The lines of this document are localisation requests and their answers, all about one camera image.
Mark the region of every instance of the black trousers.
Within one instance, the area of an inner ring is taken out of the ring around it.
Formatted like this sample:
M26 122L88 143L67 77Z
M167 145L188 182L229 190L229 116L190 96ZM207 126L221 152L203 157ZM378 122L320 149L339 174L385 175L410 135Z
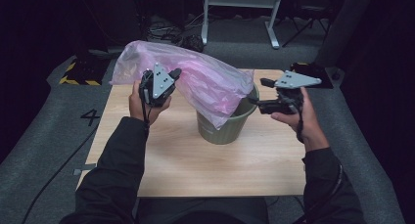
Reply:
M137 218L140 224L168 224L194 211L221 212L250 224L269 223L264 198L140 199Z

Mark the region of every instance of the black sleeve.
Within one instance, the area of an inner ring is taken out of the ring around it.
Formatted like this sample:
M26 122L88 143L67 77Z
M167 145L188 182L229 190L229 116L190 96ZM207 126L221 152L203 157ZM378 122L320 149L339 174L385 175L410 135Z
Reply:
M60 223L132 223L144 174L144 122L124 117L75 193L75 212Z
M339 176L341 164L330 148L308 152L303 161L307 223L366 223L359 198L346 173ZM340 177L337 192L325 201Z

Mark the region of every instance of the translucent bag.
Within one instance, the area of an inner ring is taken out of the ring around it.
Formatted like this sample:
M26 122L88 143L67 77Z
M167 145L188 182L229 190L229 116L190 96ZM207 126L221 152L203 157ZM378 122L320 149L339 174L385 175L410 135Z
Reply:
M182 69L177 90L216 129L254 88L253 70L240 70L202 53L146 41L134 41L125 47L110 83L132 84L146 69L153 70L155 63L166 72Z

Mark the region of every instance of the person's right arm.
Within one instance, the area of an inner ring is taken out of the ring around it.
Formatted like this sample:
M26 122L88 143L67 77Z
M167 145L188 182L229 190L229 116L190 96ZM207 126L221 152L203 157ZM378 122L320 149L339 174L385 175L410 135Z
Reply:
M304 95L302 106L304 142L305 181L304 205L307 223L365 223L360 201L346 174L340 176L341 163L333 154L329 142L321 129L308 93L301 88ZM290 125L295 131L299 124L298 114L285 115L274 112L271 117ZM323 202L319 208L313 208L324 201L341 183L336 193Z

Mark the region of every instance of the table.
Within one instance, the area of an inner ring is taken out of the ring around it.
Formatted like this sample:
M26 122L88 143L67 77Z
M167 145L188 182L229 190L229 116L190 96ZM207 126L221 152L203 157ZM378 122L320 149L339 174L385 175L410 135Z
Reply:
M232 7L251 7L272 9L270 22L265 22L265 28L274 49L280 48L277 37L273 29L275 17L281 0L205 0L204 1L204 23L202 25L202 41L208 43L208 6L232 6Z
M261 86L259 79L277 79L282 73L254 72L261 100L275 99L276 91ZM120 119L129 115L131 89L130 85L113 86L86 164L98 161ZM258 109L249 116L236 141L214 145L199 134L196 111L176 90L170 108L150 131L139 197L302 195L303 144L289 126Z

